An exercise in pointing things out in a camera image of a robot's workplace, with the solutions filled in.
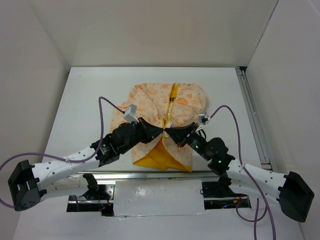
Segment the cream orange-print jacket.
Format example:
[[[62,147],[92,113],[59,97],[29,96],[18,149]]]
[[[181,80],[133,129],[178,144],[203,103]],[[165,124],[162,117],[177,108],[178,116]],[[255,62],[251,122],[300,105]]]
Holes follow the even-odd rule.
[[[125,111],[131,104],[137,107],[137,117],[165,129],[198,122],[209,100],[195,83],[142,83],[133,87],[119,108]],[[187,145],[178,147],[165,132],[148,144],[137,144],[131,156],[135,166],[192,171],[192,149]]]

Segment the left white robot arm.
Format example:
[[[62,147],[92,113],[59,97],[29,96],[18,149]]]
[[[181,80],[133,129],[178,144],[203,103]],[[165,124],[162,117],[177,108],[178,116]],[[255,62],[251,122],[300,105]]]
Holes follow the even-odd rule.
[[[148,144],[162,133],[161,127],[140,117],[137,122],[120,124],[112,133],[65,160],[19,162],[8,179],[14,210],[25,211],[54,197],[74,195],[94,199],[100,187],[88,170],[111,164],[137,144]]]

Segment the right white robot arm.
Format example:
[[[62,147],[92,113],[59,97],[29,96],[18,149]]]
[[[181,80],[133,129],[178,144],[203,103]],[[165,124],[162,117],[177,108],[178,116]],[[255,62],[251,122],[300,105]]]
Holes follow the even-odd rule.
[[[188,145],[208,161],[208,168],[224,179],[218,184],[220,194],[236,193],[266,199],[290,219],[300,223],[306,221],[315,194],[298,173],[277,173],[242,163],[228,153],[221,138],[207,141],[197,130],[198,124],[193,122],[164,131],[178,147]]]

